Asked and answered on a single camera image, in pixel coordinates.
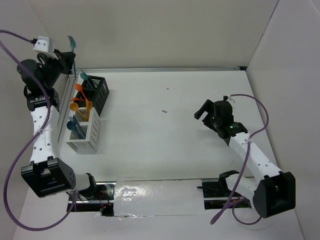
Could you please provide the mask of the teal fork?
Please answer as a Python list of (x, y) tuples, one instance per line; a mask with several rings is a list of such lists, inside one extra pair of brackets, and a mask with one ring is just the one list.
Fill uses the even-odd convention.
[[(75, 39), (68, 35), (67, 36), (68, 39), (69, 39), (69, 43), (70, 43), (70, 47), (71, 47), (71, 52), (74, 53), (74, 50), (76, 48), (76, 42), (75, 42)], [(74, 75), (74, 79), (76, 80), (77, 79), (77, 73), (76, 73), (76, 63), (75, 63), (75, 59), (73, 60), (73, 75)]]

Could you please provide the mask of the teal spoon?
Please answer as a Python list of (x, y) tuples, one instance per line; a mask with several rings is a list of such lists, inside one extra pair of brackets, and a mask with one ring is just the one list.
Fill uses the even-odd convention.
[(94, 85), (94, 82), (93, 80), (91, 79), (91, 77), (89, 77), (82, 69), (80, 70), (81, 73), (80, 73), (80, 77), (87, 82), (87, 85), (90, 87), (90, 88), (95, 88), (95, 85)]

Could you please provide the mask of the yellow spoon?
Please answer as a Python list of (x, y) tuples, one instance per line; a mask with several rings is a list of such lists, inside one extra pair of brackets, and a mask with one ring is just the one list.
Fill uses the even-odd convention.
[(76, 103), (76, 102), (73, 102), (70, 104), (69, 108), (72, 110), (72, 111), (75, 111), (77, 112), (85, 121), (87, 120), (86, 116), (83, 115), (83, 113), (79, 110), (79, 105)]

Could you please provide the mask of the yellow fork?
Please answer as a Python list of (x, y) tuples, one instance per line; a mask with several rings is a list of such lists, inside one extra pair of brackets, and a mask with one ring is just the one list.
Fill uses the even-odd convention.
[(86, 100), (86, 120), (88, 121), (89, 118), (90, 118), (90, 112), (91, 112), (91, 109), (93, 108), (93, 102), (90, 101), (90, 100)]

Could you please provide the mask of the dark blue fork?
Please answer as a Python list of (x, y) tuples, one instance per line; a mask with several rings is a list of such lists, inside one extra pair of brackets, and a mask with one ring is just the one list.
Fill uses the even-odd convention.
[(76, 124), (76, 122), (74, 121), (74, 119), (71, 117), (71, 116), (69, 116), (68, 117), (68, 121), (72, 121), (72, 122), (74, 122), (75, 123), (75, 125), (76, 125), (76, 128), (77, 128), (77, 124)]

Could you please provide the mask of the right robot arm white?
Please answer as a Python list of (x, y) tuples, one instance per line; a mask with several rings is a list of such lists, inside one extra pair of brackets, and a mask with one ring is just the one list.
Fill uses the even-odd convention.
[(223, 172), (218, 178), (218, 190), (232, 198), (241, 195), (261, 218), (292, 210), (296, 207), (296, 179), (291, 172), (283, 172), (262, 152), (246, 127), (234, 120), (233, 107), (223, 100), (206, 100), (194, 114), (195, 119), (206, 113), (203, 124), (217, 133), (226, 145), (243, 161), (240, 171)]

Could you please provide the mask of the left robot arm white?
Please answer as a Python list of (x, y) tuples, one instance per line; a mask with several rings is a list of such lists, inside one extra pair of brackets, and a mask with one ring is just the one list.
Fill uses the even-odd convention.
[(38, 53), (37, 61), (25, 59), (16, 68), (25, 83), (23, 94), (36, 136), (29, 165), (21, 168), (21, 176), (39, 198), (74, 190), (92, 200), (99, 193), (94, 177), (76, 174), (61, 160), (58, 146), (60, 103), (53, 86), (60, 74), (71, 74), (76, 55), (58, 50), (53, 55)]

